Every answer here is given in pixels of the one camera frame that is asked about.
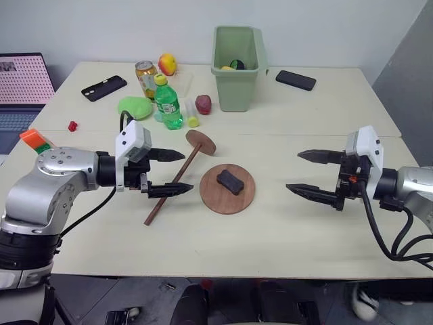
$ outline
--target round wooden board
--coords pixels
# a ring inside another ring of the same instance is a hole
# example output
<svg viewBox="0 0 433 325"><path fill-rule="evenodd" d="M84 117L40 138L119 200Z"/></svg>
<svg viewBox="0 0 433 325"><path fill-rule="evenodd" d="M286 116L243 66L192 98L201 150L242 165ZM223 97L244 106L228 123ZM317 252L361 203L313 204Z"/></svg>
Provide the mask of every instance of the round wooden board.
<svg viewBox="0 0 433 325"><path fill-rule="evenodd" d="M212 156L217 149L214 142L206 135L197 130L189 130L185 135L189 144L193 147L201 144L200 152Z"/></svg>
<svg viewBox="0 0 433 325"><path fill-rule="evenodd" d="M243 181L244 189L239 195L233 195L217 182L217 175L224 169ZM254 198L256 184L247 170L233 164L222 164L209 169L200 182L200 196L203 203L212 211L223 215L232 215L244 210Z"/></svg>

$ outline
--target green plush toy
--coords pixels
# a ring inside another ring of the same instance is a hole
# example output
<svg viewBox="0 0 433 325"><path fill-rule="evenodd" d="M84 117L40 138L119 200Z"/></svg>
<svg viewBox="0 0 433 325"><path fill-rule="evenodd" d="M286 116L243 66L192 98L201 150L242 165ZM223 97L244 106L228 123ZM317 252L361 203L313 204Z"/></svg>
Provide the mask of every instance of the green plush toy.
<svg viewBox="0 0 433 325"><path fill-rule="evenodd" d="M122 98L117 105L119 114L127 110L136 120L141 120L152 113L152 101L146 97L127 96Z"/></svg>

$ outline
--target plastic bottle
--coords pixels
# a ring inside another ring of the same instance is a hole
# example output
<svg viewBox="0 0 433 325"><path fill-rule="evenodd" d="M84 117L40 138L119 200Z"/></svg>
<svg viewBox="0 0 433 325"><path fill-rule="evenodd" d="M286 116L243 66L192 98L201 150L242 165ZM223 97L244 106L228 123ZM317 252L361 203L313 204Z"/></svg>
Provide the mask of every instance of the plastic bottle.
<svg viewBox="0 0 433 325"><path fill-rule="evenodd" d="M189 127L198 127L200 124L198 122L196 110L194 103L192 102L191 98L187 98L185 100L185 106L187 108L187 123Z"/></svg>
<svg viewBox="0 0 433 325"><path fill-rule="evenodd" d="M167 77L163 74L155 75L155 102L158 111L161 113L162 122L170 130L177 130L182 127L183 117L177 101L176 91L167 85Z"/></svg>

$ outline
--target shoe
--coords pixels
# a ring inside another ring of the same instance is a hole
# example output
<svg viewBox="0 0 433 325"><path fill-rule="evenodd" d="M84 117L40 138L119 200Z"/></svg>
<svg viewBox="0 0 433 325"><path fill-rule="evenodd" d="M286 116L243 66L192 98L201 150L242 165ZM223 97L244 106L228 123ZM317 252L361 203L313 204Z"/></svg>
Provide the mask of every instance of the shoe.
<svg viewBox="0 0 433 325"><path fill-rule="evenodd" d="M379 301L369 297L359 284L353 288L351 303L355 315L365 322L371 322L378 314Z"/></svg>

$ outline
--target red small object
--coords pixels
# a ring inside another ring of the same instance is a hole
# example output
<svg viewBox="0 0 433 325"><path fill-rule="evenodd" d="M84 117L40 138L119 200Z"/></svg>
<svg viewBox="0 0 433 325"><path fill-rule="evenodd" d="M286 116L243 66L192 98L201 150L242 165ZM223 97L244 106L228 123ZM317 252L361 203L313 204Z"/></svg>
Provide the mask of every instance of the red small object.
<svg viewBox="0 0 433 325"><path fill-rule="evenodd" d="M70 121L68 125L68 130L74 132L78 124L75 121Z"/></svg>
<svg viewBox="0 0 433 325"><path fill-rule="evenodd" d="M210 290L212 288L213 285L213 281L210 279L203 279L200 282L200 286L204 289L204 290Z"/></svg>
<svg viewBox="0 0 433 325"><path fill-rule="evenodd" d="M196 98L196 108L202 115L209 115L212 109L212 101L208 95L200 95Z"/></svg>

